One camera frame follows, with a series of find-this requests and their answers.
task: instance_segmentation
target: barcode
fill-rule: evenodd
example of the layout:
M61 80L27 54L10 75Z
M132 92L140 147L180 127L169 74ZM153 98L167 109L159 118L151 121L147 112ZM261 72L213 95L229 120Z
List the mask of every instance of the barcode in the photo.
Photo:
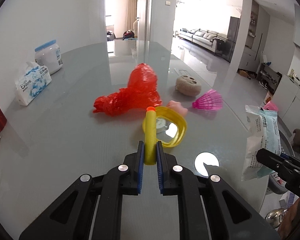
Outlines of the barcode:
M262 125L263 127L267 127L266 118L264 116L262 117Z

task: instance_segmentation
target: blue lid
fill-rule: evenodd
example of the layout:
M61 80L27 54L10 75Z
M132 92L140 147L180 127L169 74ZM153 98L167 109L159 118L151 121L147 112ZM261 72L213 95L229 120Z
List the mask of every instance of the blue lid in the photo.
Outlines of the blue lid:
M45 44L43 44L43 45L41 45L41 46L35 48L34 51L37 52L37 51L39 51L39 50L45 49L45 48L50 47L51 45L53 45L53 44L55 44L55 43L56 43L56 40L49 41L49 42L47 42L47 43L45 43Z

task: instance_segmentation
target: pink shuttlecock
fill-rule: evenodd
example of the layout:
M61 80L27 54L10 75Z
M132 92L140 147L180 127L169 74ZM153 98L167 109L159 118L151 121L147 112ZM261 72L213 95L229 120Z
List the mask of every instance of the pink shuttlecock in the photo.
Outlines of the pink shuttlecock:
M210 89L204 93L195 102L192 103L193 108L205 110L220 110L223 105L222 96L215 90Z

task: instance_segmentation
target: red bag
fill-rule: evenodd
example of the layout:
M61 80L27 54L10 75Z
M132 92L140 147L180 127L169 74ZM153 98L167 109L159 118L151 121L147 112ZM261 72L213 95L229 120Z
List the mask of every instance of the red bag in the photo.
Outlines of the red bag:
M160 106L162 101L157 92L157 75L147 64L141 63L130 74L128 87L109 96L101 96L94 101L94 113L104 112L115 116L129 109Z

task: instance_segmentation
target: curtain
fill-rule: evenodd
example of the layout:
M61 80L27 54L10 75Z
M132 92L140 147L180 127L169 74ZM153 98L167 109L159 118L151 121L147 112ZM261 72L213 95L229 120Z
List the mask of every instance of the curtain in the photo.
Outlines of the curtain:
M127 29L133 30L133 23L137 17L137 0L128 0Z

